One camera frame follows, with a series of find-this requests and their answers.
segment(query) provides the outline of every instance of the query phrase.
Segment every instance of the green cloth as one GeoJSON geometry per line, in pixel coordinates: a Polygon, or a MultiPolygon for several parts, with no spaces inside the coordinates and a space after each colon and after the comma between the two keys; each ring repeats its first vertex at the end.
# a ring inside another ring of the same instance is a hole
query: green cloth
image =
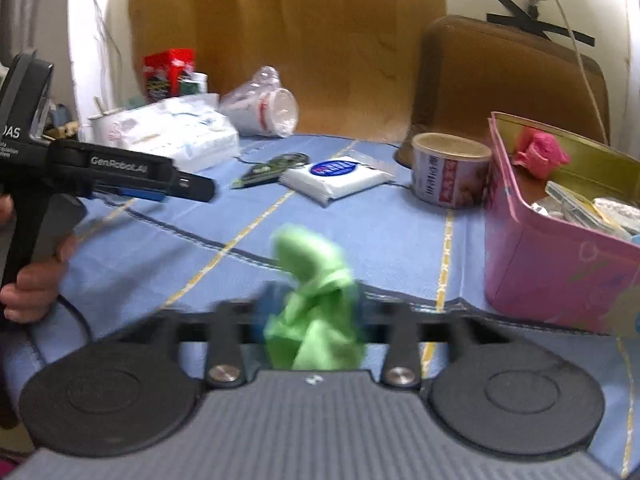
{"type": "Polygon", "coordinates": [[[342,251],[306,229],[287,226],[274,239],[276,260],[299,287],[279,316],[270,316],[264,339],[271,364],[281,370],[360,367],[365,347],[353,323],[358,288],[342,251]]]}

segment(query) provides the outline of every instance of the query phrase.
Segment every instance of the pink cloth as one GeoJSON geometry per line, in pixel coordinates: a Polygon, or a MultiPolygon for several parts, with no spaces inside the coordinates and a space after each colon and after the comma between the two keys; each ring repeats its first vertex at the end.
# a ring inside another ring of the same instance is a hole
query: pink cloth
{"type": "Polygon", "coordinates": [[[15,466],[12,463],[0,458],[0,478],[4,478],[4,476],[8,475],[14,469],[15,466]]]}
{"type": "Polygon", "coordinates": [[[560,147],[556,136],[524,126],[516,139],[514,166],[523,166],[541,180],[549,178],[560,165],[568,164],[569,155],[560,147]]]}

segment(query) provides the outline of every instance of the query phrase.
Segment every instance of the brown cushion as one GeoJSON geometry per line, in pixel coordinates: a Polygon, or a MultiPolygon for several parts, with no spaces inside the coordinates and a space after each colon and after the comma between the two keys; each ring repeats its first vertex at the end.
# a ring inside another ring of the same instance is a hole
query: brown cushion
{"type": "MultiPolygon", "coordinates": [[[[608,137],[609,103],[602,71],[593,59],[582,60],[608,137]]],[[[421,132],[488,142],[492,111],[608,143],[572,49],[501,25],[446,16],[431,25],[422,42],[411,126],[396,160],[411,166],[411,139],[421,132]]]]}

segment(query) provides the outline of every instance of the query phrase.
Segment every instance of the finger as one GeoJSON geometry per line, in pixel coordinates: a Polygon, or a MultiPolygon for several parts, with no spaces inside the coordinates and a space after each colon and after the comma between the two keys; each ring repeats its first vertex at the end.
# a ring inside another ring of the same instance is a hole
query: finger
{"type": "Polygon", "coordinates": [[[69,235],[60,243],[56,256],[61,262],[68,262],[78,248],[78,238],[76,235],[69,235]]]}
{"type": "Polygon", "coordinates": [[[48,306],[42,308],[30,308],[29,310],[12,310],[6,308],[4,310],[4,317],[9,321],[14,321],[16,323],[33,323],[42,319],[48,310],[48,306]]]}
{"type": "Polygon", "coordinates": [[[66,272],[67,264],[53,258],[45,262],[29,264],[18,272],[18,290],[49,290],[58,288],[66,272]]]}
{"type": "Polygon", "coordinates": [[[0,196],[0,224],[6,224],[14,213],[14,201],[9,195],[0,196]]]}
{"type": "Polygon", "coordinates": [[[56,288],[49,290],[19,290],[15,283],[5,285],[0,290],[0,302],[11,310],[46,309],[58,296],[56,288]]]}

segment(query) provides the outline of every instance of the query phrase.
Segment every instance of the yellow stripe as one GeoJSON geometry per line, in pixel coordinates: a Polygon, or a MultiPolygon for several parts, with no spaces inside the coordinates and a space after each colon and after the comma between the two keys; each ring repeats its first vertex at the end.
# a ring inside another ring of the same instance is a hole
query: yellow stripe
{"type": "Polygon", "coordinates": [[[616,338],[618,343],[618,351],[622,355],[622,359],[625,362],[626,376],[629,379],[629,410],[626,412],[626,444],[625,454],[622,458],[622,472],[620,475],[622,478],[629,476],[629,464],[631,462],[632,444],[634,441],[634,401],[636,398],[636,384],[634,382],[634,374],[631,368],[631,358],[626,351],[625,345],[622,339],[616,338]]]}
{"type": "MultiPolygon", "coordinates": [[[[358,141],[354,140],[351,144],[349,144],[348,146],[344,147],[343,149],[341,149],[339,152],[335,153],[335,155],[332,156],[340,156],[343,153],[349,151],[358,141]]],[[[197,274],[191,278],[187,284],[181,288],[178,292],[176,292],[174,295],[172,295],[170,298],[168,298],[164,304],[162,305],[161,308],[167,308],[169,307],[172,303],[175,303],[175,301],[178,301],[181,297],[183,297],[187,292],[189,292],[194,286],[196,286],[198,284],[198,282],[204,278],[204,276],[210,272],[211,270],[213,270],[217,264],[220,263],[220,260],[222,260],[222,258],[224,258],[228,252],[233,249],[238,242],[240,242],[240,240],[242,240],[245,236],[247,236],[251,231],[253,231],[256,227],[258,227],[258,225],[261,224],[261,222],[267,218],[267,216],[269,216],[271,213],[273,213],[274,211],[276,211],[277,208],[279,208],[282,204],[284,204],[287,199],[289,199],[289,197],[291,197],[295,192],[292,190],[287,191],[283,196],[281,196],[270,208],[267,209],[267,211],[265,211],[264,213],[262,213],[260,216],[258,216],[258,218],[256,218],[253,222],[251,222],[247,227],[245,227],[244,229],[242,229],[242,231],[240,231],[236,237],[231,240],[227,245],[225,245],[222,249],[220,249],[220,252],[216,253],[216,255],[211,259],[211,261],[205,265],[202,269],[200,269],[197,274]]]]}
{"type": "Polygon", "coordinates": [[[113,211],[111,211],[107,216],[105,216],[104,218],[101,218],[90,229],[88,229],[84,234],[79,235],[78,242],[83,242],[88,237],[93,236],[96,233],[96,231],[100,230],[100,228],[103,225],[109,223],[111,220],[116,218],[116,216],[118,216],[120,213],[122,213],[127,207],[131,206],[135,201],[136,201],[135,198],[127,200],[124,204],[122,204],[118,208],[116,208],[113,211]]]}
{"type": "MultiPolygon", "coordinates": [[[[442,259],[440,261],[440,276],[438,277],[438,288],[436,291],[436,311],[444,312],[444,302],[447,295],[447,281],[449,280],[449,263],[451,261],[451,239],[453,238],[453,211],[447,209],[447,219],[444,224],[444,242],[442,245],[442,259]]],[[[422,352],[422,376],[427,377],[435,343],[428,342],[422,352]]]]}

